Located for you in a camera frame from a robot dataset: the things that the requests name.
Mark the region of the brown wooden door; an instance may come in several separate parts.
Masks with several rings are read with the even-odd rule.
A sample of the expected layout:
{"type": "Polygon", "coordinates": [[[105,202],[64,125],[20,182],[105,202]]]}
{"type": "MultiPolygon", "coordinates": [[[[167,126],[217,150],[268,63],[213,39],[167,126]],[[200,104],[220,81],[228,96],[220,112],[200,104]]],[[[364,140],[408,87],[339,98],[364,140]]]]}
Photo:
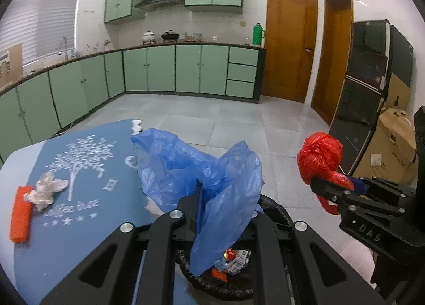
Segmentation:
{"type": "Polygon", "coordinates": [[[324,33],[312,108],[331,124],[344,82],[353,21],[352,0],[324,0],[324,33]]]}
{"type": "Polygon", "coordinates": [[[318,0],[267,0],[262,94],[305,101],[317,26],[318,0]]]}

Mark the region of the black glass cabinet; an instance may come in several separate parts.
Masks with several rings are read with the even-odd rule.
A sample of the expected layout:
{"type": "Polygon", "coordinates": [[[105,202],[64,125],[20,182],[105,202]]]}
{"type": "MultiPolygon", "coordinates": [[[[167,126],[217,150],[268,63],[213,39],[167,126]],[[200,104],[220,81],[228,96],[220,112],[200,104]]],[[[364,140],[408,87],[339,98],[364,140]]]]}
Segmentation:
{"type": "Polygon", "coordinates": [[[382,109],[407,109],[414,47],[389,20],[351,23],[349,60],[329,134],[343,145],[339,171],[354,173],[382,109]]]}

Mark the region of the cardboard box on floor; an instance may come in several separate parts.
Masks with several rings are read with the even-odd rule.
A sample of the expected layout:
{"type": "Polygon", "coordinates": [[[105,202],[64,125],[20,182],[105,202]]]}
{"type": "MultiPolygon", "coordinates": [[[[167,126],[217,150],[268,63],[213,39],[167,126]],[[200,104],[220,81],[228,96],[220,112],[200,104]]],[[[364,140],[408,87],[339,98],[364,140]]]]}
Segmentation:
{"type": "Polygon", "coordinates": [[[359,161],[354,177],[378,177],[410,184],[418,173],[414,118],[406,112],[410,87],[391,74],[388,97],[376,130],[359,161]]]}

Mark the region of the orange ribbed sponge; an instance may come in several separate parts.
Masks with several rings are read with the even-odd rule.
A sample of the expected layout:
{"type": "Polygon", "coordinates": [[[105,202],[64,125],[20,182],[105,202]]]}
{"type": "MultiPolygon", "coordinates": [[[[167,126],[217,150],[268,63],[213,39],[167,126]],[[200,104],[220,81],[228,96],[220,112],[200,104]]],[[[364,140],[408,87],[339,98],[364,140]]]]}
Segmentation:
{"type": "Polygon", "coordinates": [[[224,283],[228,282],[228,277],[226,272],[218,270],[216,267],[212,267],[211,276],[215,279],[218,279],[224,283]]]}

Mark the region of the red plastic bag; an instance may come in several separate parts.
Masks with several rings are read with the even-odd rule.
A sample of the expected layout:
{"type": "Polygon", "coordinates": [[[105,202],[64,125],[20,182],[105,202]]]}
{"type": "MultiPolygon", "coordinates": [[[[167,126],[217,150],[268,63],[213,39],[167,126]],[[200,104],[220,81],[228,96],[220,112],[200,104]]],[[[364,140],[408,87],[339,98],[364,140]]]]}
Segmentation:
{"type": "Polygon", "coordinates": [[[347,190],[353,191],[354,184],[339,173],[343,145],[331,135],[315,132],[307,137],[297,154],[297,165],[305,184],[310,185],[314,178],[322,178],[347,190]]]}

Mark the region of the red gold paper bowl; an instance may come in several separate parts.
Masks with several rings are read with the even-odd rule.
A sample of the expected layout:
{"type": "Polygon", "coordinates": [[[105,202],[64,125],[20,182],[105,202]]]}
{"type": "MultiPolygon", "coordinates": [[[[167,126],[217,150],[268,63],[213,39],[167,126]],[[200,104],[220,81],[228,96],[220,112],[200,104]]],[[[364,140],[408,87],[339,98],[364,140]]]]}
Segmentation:
{"type": "Polygon", "coordinates": [[[233,261],[233,260],[236,259],[237,254],[238,253],[237,253],[236,250],[229,248],[224,252],[223,256],[224,256],[226,262],[230,262],[230,261],[233,261]]]}

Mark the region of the green thermos bottle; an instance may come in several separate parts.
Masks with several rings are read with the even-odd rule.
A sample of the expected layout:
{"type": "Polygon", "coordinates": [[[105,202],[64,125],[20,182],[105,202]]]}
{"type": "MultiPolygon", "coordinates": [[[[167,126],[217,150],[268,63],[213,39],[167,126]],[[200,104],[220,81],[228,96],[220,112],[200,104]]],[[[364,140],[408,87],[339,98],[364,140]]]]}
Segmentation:
{"type": "Polygon", "coordinates": [[[256,23],[253,28],[252,44],[261,47],[265,37],[265,30],[260,23],[256,23]]]}

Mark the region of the blue tree-print tablecloth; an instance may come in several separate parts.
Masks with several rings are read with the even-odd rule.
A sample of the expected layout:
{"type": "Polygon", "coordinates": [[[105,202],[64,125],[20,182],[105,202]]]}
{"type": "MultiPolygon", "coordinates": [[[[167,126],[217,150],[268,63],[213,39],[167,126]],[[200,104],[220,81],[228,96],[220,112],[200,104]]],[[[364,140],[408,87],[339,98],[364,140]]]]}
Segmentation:
{"type": "Polygon", "coordinates": [[[28,183],[47,172],[69,185],[31,218],[29,240],[14,248],[19,295],[39,304],[95,247],[124,222],[136,227],[163,212],[141,185],[131,137],[138,119],[124,119],[47,140],[28,183]]]}

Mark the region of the white plastic bag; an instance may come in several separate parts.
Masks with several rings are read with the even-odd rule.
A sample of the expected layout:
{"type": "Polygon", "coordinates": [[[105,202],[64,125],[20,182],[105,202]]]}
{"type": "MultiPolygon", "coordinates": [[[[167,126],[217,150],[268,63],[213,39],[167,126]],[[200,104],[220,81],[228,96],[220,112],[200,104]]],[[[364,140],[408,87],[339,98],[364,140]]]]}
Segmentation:
{"type": "Polygon", "coordinates": [[[69,180],[55,178],[52,171],[44,173],[36,182],[35,188],[23,195],[23,201],[33,204],[38,212],[54,202],[54,195],[65,190],[69,180]]]}

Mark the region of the blue plastic bag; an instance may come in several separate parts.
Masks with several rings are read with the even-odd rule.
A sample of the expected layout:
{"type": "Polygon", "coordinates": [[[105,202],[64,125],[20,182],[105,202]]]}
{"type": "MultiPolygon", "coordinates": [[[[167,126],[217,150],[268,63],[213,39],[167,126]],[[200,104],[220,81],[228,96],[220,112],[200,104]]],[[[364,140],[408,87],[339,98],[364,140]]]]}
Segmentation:
{"type": "Polygon", "coordinates": [[[163,212],[201,185],[190,271],[200,276],[241,237],[264,184],[258,156],[240,141],[220,158],[184,143],[175,134],[149,129],[132,136],[142,190],[163,212]]]}

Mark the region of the green lower kitchen cabinets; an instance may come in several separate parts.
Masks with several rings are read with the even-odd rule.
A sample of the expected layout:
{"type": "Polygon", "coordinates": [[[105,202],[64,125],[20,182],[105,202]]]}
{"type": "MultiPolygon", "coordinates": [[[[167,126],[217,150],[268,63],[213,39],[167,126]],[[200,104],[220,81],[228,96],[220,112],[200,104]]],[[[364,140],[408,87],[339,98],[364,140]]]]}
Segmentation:
{"type": "Polygon", "coordinates": [[[258,102],[266,50],[178,42],[105,51],[35,72],[1,89],[1,161],[129,93],[258,102]]]}

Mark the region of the black trash bin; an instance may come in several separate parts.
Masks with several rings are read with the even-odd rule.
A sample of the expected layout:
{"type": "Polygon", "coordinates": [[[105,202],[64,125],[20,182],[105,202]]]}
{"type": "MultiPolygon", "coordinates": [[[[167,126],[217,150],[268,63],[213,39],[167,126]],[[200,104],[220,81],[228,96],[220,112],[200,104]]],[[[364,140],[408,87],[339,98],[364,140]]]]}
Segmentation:
{"type": "MultiPolygon", "coordinates": [[[[241,214],[242,201],[237,204],[225,203],[223,196],[212,199],[205,204],[204,212],[199,215],[203,225],[218,223],[215,230],[219,242],[223,243],[228,238],[233,238],[233,232],[241,233],[246,226],[248,212],[244,209],[241,214]],[[236,229],[230,228],[230,223],[236,224],[236,229]]],[[[176,252],[176,262],[179,264],[183,275],[196,288],[206,294],[224,301],[243,301],[253,298],[252,258],[250,250],[234,250],[229,248],[223,256],[204,271],[200,276],[192,274],[190,269],[191,254],[188,250],[176,252]]]]}

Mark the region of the white cooking pot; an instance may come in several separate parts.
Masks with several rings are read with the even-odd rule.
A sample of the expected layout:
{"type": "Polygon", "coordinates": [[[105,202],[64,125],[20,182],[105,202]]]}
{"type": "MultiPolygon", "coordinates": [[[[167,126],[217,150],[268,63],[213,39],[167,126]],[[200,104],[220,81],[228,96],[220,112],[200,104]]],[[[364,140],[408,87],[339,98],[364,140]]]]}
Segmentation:
{"type": "Polygon", "coordinates": [[[143,35],[142,35],[142,44],[143,45],[152,45],[152,44],[156,44],[156,33],[147,30],[143,35]]]}

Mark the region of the green white milk carton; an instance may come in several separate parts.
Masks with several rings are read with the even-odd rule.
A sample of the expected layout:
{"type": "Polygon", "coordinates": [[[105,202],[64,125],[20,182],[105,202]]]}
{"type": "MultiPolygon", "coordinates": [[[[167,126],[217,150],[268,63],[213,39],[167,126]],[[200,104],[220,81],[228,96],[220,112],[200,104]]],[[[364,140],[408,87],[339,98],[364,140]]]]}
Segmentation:
{"type": "Polygon", "coordinates": [[[251,252],[249,250],[237,250],[237,257],[228,264],[228,272],[232,275],[239,273],[249,263],[251,252]]]}

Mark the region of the window blinds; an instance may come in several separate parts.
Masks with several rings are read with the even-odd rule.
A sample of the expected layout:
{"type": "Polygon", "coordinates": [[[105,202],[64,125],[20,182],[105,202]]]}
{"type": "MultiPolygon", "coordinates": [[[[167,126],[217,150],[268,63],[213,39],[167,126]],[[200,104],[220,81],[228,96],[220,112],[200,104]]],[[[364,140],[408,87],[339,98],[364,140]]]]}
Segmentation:
{"type": "Polygon", "coordinates": [[[1,18],[1,50],[22,45],[22,63],[57,54],[63,36],[76,46],[78,0],[12,0],[1,18]]]}

